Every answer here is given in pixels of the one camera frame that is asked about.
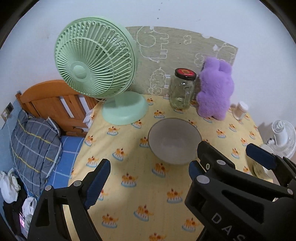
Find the purple plush toy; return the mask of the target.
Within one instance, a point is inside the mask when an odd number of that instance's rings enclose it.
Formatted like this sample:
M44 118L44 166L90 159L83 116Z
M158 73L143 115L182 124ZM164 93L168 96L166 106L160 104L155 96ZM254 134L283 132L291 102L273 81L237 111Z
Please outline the purple plush toy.
M201 87L196 97L198 115L224 120L234 92L232 66L224 60L209 57L204 62L199 79Z

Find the green desk fan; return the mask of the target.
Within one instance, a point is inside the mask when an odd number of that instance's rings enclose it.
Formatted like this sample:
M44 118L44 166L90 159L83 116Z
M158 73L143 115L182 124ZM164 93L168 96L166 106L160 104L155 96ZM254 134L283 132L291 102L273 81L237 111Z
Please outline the green desk fan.
M146 115L143 95L129 90L138 53L122 25L97 16L74 20L57 38L54 57L59 74L72 89L105 99L102 116L108 123L129 125Z

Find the yellow cake pattern tablecloth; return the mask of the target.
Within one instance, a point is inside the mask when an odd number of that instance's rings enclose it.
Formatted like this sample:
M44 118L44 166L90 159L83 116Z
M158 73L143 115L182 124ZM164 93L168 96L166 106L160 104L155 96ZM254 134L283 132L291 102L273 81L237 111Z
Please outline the yellow cake pattern tablecloth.
M229 158L239 171L252 174L247 144L262 144L247 115L236 120L231 112L223 121L200 117L194 106L173 110L162 96L147 95L149 109L133 125L113 126L104 121L98 103L93 124L76 159L70 182L83 179L106 158L111 173L100 199L89 215L103 240L196 240L203 225L184 204L191 185L188 166L169 165L149 148L150 128L165 118L179 118L198 130Z

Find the glass jar red lid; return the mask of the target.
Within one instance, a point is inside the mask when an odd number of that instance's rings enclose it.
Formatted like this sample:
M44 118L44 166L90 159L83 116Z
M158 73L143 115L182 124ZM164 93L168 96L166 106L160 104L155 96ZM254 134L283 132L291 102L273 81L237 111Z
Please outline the glass jar red lid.
M183 112L190 107L195 91L196 73L187 68L175 69L169 87L169 102L176 112Z

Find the medium white floral bowl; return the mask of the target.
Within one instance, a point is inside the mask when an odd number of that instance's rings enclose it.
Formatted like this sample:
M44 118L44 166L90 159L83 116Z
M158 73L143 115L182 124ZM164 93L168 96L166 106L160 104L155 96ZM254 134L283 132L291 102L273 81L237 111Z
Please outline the medium white floral bowl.
M253 171L258 178L279 185L279 182L274 173L271 170L267 170L267 168L260 165L256 161L253 162Z

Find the wooden bed headboard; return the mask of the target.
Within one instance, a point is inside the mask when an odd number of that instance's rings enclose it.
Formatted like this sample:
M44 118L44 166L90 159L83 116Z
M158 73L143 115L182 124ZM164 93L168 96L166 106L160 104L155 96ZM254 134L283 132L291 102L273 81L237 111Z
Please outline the wooden bed headboard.
M83 122L86 110L79 93L63 80L49 80L18 92L16 99L21 108L36 118L51 118L67 136L85 137Z

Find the large white floral bowl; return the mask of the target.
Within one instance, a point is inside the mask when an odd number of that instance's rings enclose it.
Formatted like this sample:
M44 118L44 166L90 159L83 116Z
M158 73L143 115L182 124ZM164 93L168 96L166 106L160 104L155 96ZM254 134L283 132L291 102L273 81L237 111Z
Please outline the large white floral bowl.
M197 159L202 136L188 121L165 118L151 127L148 141L151 151L163 162L185 165Z

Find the blue checked bed sheet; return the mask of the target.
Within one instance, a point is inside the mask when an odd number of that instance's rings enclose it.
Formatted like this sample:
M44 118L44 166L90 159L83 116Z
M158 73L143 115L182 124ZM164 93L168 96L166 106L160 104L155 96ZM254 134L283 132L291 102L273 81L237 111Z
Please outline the blue checked bed sheet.
M62 152L59 162L53 169L46 185L54 188L63 188L68 186L68 181L72 178L72 172L76 158L82 147L84 138L73 136L62 136Z

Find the white desk fan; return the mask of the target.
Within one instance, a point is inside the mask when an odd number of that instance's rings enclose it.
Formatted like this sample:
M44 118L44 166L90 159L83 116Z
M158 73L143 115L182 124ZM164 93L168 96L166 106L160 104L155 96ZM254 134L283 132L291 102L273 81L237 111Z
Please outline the white desk fan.
M286 120L275 120L266 125L259 126L259 133L263 144L260 145L264 150L280 157L292 158L295 154L295 128Z

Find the white crumpled cloth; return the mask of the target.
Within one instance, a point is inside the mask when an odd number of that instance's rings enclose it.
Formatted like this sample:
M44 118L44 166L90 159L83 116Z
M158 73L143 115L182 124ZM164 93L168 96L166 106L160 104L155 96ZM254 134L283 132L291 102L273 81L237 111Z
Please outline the white crumpled cloth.
M0 186L1 195L6 203L17 201L21 187L18 184L14 168L11 168L8 173L1 171Z

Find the green cartoon wall mat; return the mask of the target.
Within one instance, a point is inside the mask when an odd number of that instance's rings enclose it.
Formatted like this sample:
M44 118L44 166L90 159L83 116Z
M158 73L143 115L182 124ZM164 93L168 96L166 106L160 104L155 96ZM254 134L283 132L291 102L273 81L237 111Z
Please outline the green cartoon wall mat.
M207 57L234 63L237 47L201 33L169 28L134 26L127 30L138 52L137 72L129 89L149 95L166 95L175 69L198 74Z

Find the blue plaid pillow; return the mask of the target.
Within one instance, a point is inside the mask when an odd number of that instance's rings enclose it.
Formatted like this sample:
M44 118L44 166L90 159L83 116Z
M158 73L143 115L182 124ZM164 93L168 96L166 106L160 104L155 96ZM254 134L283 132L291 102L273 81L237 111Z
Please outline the blue plaid pillow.
M61 132L51 118L21 110L11 134L11 153L18 176L30 195L39 197L62 152Z

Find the white plastic bag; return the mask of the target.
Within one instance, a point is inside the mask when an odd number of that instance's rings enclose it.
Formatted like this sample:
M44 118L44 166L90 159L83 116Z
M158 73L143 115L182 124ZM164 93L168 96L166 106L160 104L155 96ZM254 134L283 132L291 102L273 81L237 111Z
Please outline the white plastic bag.
M28 197L25 199L22 205L22 212L25 218L25 230L29 231L32 217L34 215L37 206L37 200L34 197Z

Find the cotton swab container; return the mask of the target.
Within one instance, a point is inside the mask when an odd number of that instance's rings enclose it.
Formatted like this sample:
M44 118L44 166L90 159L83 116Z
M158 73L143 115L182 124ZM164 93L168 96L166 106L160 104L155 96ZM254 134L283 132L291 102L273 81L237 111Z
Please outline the cotton swab container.
M245 116L247 112L248 112L248 105L245 102L240 101L238 102L236 108L232 113L234 118L239 121Z

